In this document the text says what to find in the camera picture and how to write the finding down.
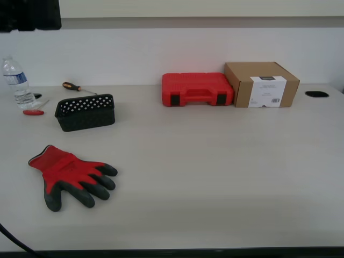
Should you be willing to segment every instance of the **glove cuff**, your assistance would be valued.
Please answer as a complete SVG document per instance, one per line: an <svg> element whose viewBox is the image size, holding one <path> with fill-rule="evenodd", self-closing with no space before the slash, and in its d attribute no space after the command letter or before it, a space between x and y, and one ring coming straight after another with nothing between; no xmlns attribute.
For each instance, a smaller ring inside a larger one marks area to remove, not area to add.
<svg viewBox="0 0 344 258"><path fill-rule="evenodd" d="M30 159L28 165L43 172L68 155L70 153L57 149L53 145L48 145L39 155Z"/></svg>

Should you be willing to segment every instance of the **red toolbox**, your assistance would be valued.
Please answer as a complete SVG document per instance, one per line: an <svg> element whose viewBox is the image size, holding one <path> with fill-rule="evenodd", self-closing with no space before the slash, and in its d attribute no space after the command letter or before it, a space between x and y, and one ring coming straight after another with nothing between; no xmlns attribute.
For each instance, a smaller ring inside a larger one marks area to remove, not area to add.
<svg viewBox="0 0 344 258"><path fill-rule="evenodd" d="M162 103L185 106L188 102L207 102L212 106L228 106L234 91L222 73L164 74Z"/></svg>

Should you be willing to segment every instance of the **red object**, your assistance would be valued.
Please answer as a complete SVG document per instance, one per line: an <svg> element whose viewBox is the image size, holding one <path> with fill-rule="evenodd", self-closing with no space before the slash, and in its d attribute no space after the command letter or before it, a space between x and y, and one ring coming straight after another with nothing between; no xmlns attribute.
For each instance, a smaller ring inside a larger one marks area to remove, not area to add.
<svg viewBox="0 0 344 258"><path fill-rule="evenodd" d="M222 73L164 74L162 103L185 106L188 102L207 102L212 106L228 106L234 91Z"/></svg>
<svg viewBox="0 0 344 258"><path fill-rule="evenodd" d="M44 179L44 198L49 209L61 208L61 190L67 190L86 207L94 206L91 194L106 200L115 183L105 175L116 176L117 170L101 162L87 162L74 154L64 152L48 145L41 154L29 160L31 167L42 172Z"/></svg>
<svg viewBox="0 0 344 258"><path fill-rule="evenodd" d="M23 113L28 116L40 116L44 114L44 111L37 110L37 109L29 109L29 110L23 110Z"/></svg>

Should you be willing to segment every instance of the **glove fingers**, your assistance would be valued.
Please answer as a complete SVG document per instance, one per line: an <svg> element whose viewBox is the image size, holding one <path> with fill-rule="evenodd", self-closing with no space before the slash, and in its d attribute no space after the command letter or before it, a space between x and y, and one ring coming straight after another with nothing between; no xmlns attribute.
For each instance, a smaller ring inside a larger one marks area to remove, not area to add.
<svg viewBox="0 0 344 258"><path fill-rule="evenodd" d="M48 193L47 183L44 180L44 200L51 211L59 211L61 209L61 188L56 184Z"/></svg>
<svg viewBox="0 0 344 258"><path fill-rule="evenodd" d="M117 175L117 169L110 166L109 164L104 164L103 166L98 166L95 168L107 176L116 176Z"/></svg>
<svg viewBox="0 0 344 258"><path fill-rule="evenodd" d="M107 176L90 175L90 177L92 177L99 184L101 184L109 190L113 190L116 188L116 185L114 184L113 180L109 179Z"/></svg>
<svg viewBox="0 0 344 258"><path fill-rule="evenodd" d="M67 182L60 182L61 188L68 191L73 195L79 202L85 205L87 208L92 208L95 206L95 200L92 196L85 190L80 190Z"/></svg>
<svg viewBox="0 0 344 258"><path fill-rule="evenodd" d="M110 198L109 192L100 184L90 184L86 182L79 182L82 187L84 187L87 192L90 194L97 196L99 199L107 200Z"/></svg>

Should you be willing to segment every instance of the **black cable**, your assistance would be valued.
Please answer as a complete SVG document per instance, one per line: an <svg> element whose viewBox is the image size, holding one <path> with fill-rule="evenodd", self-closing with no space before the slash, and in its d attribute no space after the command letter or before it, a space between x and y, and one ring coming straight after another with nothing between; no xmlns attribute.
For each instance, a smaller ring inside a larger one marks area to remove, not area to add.
<svg viewBox="0 0 344 258"><path fill-rule="evenodd" d="M43 256L41 254L36 253L34 250L32 250L30 247L24 245L22 242L20 242L18 239L16 239L6 228L4 228L3 225L0 224L0 232L4 234L5 237L10 239L13 243L15 243L17 246L19 246L21 249L27 251L28 253L32 254L34 257L38 258L47 258L46 256Z"/></svg>

